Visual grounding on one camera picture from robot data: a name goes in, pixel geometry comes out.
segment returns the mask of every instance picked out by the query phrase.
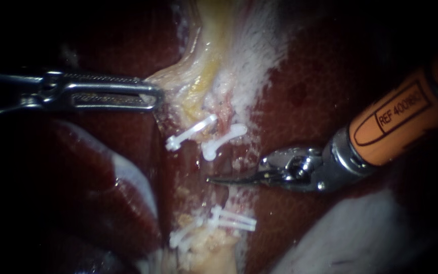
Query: hem-o-lok clip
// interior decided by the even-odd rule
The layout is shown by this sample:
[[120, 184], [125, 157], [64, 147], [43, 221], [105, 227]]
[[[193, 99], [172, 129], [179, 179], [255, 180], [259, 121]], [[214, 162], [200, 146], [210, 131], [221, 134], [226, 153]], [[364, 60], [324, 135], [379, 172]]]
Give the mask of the hem-o-lok clip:
[[253, 232], [256, 230], [257, 221], [254, 218], [226, 211], [220, 205], [211, 208], [210, 212], [211, 217], [209, 219], [204, 220], [204, 218], [201, 217], [195, 218], [187, 226], [172, 232], [169, 241], [170, 247], [178, 248], [180, 251], [186, 252], [195, 239], [193, 231], [199, 227], [205, 228], [199, 232], [202, 233], [203, 236], [210, 235], [218, 227], [234, 229], [234, 231], [246, 230]]
[[[182, 134], [178, 136], [170, 136], [167, 139], [167, 144], [165, 145], [165, 148], [168, 151], [176, 151], [181, 147], [181, 143], [187, 139], [190, 139], [192, 135], [195, 133], [205, 129], [208, 125], [211, 125], [217, 120], [217, 115], [212, 114], [209, 117], [205, 118], [204, 120], [200, 121], [193, 127], [189, 128], [188, 130], [184, 131]], [[248, 128], [244, 124], [233, 124], [231, 125], [231, 129], [229, 132], [220, 137], [217, 140], [209, 140], [207, 142], [203, 142], [201, 144], [202, 149], [202, 155], [204, 156], [204, 159], [206, 161], [213, 161], [215, 157], [217, 156], [216, 151], [219, 147], [221, 147], [223, 144], [227, 143], [229, 140], [245, 135], [248, 131]]]
[[191, 127], [188, 130], [184, 131], [179, 136], [174, 136], [174, 135], [170, 136], [167, 139], [167, 144], [165, 145], [166, 149], [168, 151], [177, 151], [180, 148], [180, 144], [183, 141], [189, 139], [190, 137], [192, 137], [192, 135], [194, 135], [195, 133], [203, 130], [208, 125], [211, 125], [216, 120], [217, 120], [217, 115], [216, 114], [212, 114], [209, 117], [207, 117], [204, 120], [202, 120], [199, 123], [197, 123], [196, 125], [194, 125], [193, 127]]

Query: white plastic clip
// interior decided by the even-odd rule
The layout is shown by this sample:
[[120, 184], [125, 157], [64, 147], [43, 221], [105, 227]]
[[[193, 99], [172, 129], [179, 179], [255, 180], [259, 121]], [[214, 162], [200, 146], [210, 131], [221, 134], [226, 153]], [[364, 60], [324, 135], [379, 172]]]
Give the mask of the white plastic clip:
[[206, 161], [212, 161], [216, 157], [216, 150], [229, 140], [245, 135], [248, 128], [244, 124], [231, 125], [230, 131], [217, 140], [210, 140], [201, 144], [202, 155]]
[[219, 205], [211, 208], [210, 212], [212, 217], [207, 221], [207, 224], [211, 228], [216, 228], [218, 226], [243, 229], [248, 231], [256, 230], [256, 220], [244, 215], [237, 213], [232, 213], [223, 210]]
[[180, 134], [179, 136], [170, 136], [167, 139], [167, 144], [166, 144], [166, 149], [168, 151], [176, 151], [180, 148], [180, 144], [189, 139], [194, 133], [203, 130], [206, 126], [212, 124], [213, 122], [215, 122], [217, 120], [217, 115], [216, 114], [212, 114], [209, 117], [205, 118], [204, 120], [200, 121], [199, 123], [197, 123], [196, 125], [194, 125], [193, 127], [189, 128], [188, 130], [186, 130], [185, 132], [183, 132], [182, 134]]

